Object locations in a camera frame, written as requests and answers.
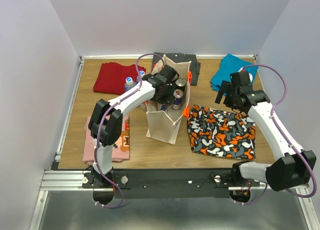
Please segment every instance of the camouflage cloth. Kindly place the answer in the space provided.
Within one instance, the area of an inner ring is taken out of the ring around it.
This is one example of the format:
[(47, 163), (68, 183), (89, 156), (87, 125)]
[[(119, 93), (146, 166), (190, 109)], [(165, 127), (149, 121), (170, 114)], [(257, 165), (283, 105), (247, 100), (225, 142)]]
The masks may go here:
[(194, 153), (255, 159), (256, 124), (248, 116), (194, 105), (187, 120)]

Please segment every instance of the can lid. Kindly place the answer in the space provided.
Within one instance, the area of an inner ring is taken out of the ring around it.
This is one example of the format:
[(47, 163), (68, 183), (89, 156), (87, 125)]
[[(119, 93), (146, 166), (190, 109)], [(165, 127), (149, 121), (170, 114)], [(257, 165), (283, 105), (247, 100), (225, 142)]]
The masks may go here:
[(184, 79), (184, 78), (178, 78), (177, 81), (175, 81), (175, 84), (178, 86), (178, 87), (183, 87), (185, 86), (187, 83), (187, 81)]
[(125, 79), (125, 82), (126, 82), (126, 84), (128, 84), (128, 85), (131, 85), (134, 81), (132, 80), (132, 77), (127, 77), (126, 79)]
[(177, 99), (180, 99), (184, 96), (184, 92), (181, 89), (176, 89), (173, 92), (173, 96)]

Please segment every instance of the red cloth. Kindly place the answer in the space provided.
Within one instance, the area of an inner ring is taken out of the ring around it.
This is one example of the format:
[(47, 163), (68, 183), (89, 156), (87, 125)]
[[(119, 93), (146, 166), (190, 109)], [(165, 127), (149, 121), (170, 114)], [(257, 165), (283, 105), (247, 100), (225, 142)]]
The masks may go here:
[[(138, 66), (138, 69), (146, 72), (146, 69), (142, 66)], [(131, 77), (133, 81), (136, 81), (137, 76), (135, 64), (123, 66), (116, 62), (102, 63), (93, 91), (95, 93), (121, 95), (125, 93), (126, 78)]]

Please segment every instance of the white bottle cap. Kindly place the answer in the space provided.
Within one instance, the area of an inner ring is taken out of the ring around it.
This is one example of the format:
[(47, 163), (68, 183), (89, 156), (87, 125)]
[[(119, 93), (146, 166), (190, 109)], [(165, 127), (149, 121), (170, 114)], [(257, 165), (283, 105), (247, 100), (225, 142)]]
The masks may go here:
[(146, 74), (144, 71), (139, 71), (141, 78)]
[(134, 81), (132, 80), (132, 77), (127, 77), (125, 79), (126, 84), (131, 85)]

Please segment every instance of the water bottle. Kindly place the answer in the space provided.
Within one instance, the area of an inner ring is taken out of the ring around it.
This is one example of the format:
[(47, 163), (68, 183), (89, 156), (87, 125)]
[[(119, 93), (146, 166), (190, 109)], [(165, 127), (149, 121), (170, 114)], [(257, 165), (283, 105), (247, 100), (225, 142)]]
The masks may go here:
[(127, 77), (125, 79), (125, 84), (124, 84), (124, 91), (127, 92), (130, 89), (134, 88), (135, 85), (137, 85), (133, 80), (132, 77)]
[[(145, 72), (144, 71), (139, 71), (139, 75), (141, 76), (141, 79), (143, 78), (143, 76), (145, 75)], [(138, 84), (140, 81), (139, 81), (139, 76), (136, 76), (136, 84)]]

